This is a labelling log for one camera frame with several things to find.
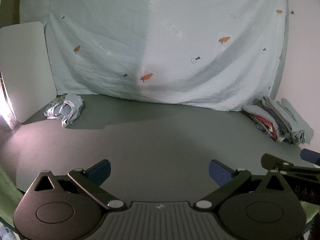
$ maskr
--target stack of folded clothing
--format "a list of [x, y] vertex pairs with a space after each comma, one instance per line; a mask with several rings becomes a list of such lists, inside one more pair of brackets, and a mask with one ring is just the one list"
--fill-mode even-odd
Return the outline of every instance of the stack of folded clothing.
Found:
[[286, 140], [294, 145], [310, 144], [313, 138], [313, 130], [284, 98], [280, 103], [264, 96], [242, 110], [250, 114], [257, 128], [265, 135], [280, 142]]

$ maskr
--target blue gripper pad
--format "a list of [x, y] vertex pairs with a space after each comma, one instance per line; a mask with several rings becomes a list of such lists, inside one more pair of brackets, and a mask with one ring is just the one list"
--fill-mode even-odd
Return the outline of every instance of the blue gripper pad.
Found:
[[111, 163], [103, 160], [86, 171], [87, 178], [100, 186], [111, 174]]
[[320, 153], [310, 151], [308, 149], [302, 149], [300, 152], [300, 157], [302, 160], [320, 166]]
[[216, 160], [212, 160], [209, 164], [209, 175], [220, 187], [234, 178], [231, 170], [228, 171]]

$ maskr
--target white wall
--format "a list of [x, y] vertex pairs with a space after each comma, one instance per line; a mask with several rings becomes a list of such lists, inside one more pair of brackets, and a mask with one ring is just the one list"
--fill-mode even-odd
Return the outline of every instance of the white wall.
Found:
[[320, 0], [289, 0], [288, 50], [276, 100], [286, 98], [314, 129], [311, 145], [320, 152]]

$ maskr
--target white sheet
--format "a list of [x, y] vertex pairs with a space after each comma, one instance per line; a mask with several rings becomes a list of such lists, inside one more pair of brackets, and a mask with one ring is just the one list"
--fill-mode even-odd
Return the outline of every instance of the white sheet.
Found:
[[[20, 4], [21, 22], [41, 21], [46, 26], [58, 94], [101, 93], [223, 111], [240, 110], [270, 94], [285, 15], [286, 0]], [[221, 44], [224, 37], [230, 39]]]

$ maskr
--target silver screw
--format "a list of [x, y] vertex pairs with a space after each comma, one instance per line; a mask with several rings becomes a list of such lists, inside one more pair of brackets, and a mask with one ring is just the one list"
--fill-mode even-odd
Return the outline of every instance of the silver screw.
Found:
[[201, 208], [201, 209], [207, 209], [212, 206], [212, 203], [207, 200], [200, 200], [196, 203], [196, 207]]
[[111, 200], [108, 203], [108, 206], [111, 208], [121, 208], [124, 206], [124, 202], [118, 199]]

